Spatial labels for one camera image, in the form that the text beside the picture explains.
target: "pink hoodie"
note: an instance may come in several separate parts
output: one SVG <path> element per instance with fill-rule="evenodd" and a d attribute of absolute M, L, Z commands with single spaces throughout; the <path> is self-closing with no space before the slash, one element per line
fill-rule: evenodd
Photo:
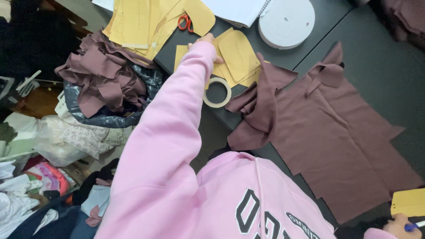
<path fill-rule="evenodd" d="M 215 48 L 194 44 L 122 153 L 96 239 L 333 239 L 317 205 L 273 162 L 227 152 L 195 174 Z M 378 229 L 365 238 L 396 239 Z"/>

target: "hoodie sleeve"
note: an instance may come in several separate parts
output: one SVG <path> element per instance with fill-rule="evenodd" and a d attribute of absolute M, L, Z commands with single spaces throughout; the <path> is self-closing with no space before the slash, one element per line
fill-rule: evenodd
<path fill-rule="evenodd" d="M 381 229 L 369 228 L 363 239 L 397 239 L 397 237 Z"/>
<path fill-rule="evenodd" d="M 111 195 L 195 177 L 189 163 L 201 148 L 202 96 L 216 51 L 195 43 L 143 113 L 121 155 Z"/>

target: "white elastic roll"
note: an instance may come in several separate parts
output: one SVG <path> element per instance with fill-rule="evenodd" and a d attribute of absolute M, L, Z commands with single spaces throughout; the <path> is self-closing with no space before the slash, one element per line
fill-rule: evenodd
<path fill-rule="evenodd" d="M 309 0 L 276 0 L 258 21 L 261 38 L 277 49 L 300 45 L 315 24 L 315 10 Z"/>
<path fill-rule="evenodd" d="M 207 91 L 205 91 L 204 92 L 204 97 L 202 98 L 203 100 L 204 100 L 204 102 L 205 102 L 205 104 L 207 105 L 207 106 L 209 106 L 209 107 L 213 107 L 213 108 L 220 108 L 220 107 L 223 107 L 223 106 L 225 106 L 229 101 L 230 101 L 230 98 L 232 97 L 232 89 L 230 88 L 230 85 L 229 85 L 229 83 L 227 83 L 227 81 L 226 80 L 224 80 L 224 79 L 222 79 L 222 78 L 219 78 L 219 77 L 214 77 L 214 78 L 211 78 L 210 79 L 210 85 L 212 84 L 212 83 L 214 83 L 214 82 L 220 82 L 221 84 L 223 84 L 225 87 L 226 87 L 226 90 L 227 90 L 227 96 L 226 96 L 226 98 L 224 99 L 224 101 L 223 102 L 221 102 L 221 103 L 218 103 L 218 104 L 215 104 L 215 103 L 212 103 L 212 102 L 210 102 L 208 99 L 207 99 Z"/>

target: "blue pen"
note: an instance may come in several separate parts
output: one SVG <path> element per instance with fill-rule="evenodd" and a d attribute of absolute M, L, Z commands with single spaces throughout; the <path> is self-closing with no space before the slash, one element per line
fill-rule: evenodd
<path fill-rule="evenodd" d="M 404 226 L 404 230 L 407 231 L 407 232 L 411 232 L 411 231 L 415 230 L 415 228 L 420 228 L 420 227 L 423 227 L 423 226 L 425 226 L 425 221 L 412 223 L 412 224 L 406 224 Z"/>

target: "red scissors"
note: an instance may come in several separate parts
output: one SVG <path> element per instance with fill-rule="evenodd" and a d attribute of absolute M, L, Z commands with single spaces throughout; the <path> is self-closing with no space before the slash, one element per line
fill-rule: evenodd
<path fill-rule="evenodd" d="M 182 18 L 184 18 L 186 20 L 186 25 L 184 25 L 184 27 L 180 26 L 180 20 Z M 190 33 L 193 32 L 193 30 L 190 29 L 190 26 L 192 25 L 192 20 L 189 18 L 189 15 L 187 15 L 187 14 L 178 18 L 177 25 L 178 25 L 178 28 L 180 28 L 180 30 L 187 29 Z"/>

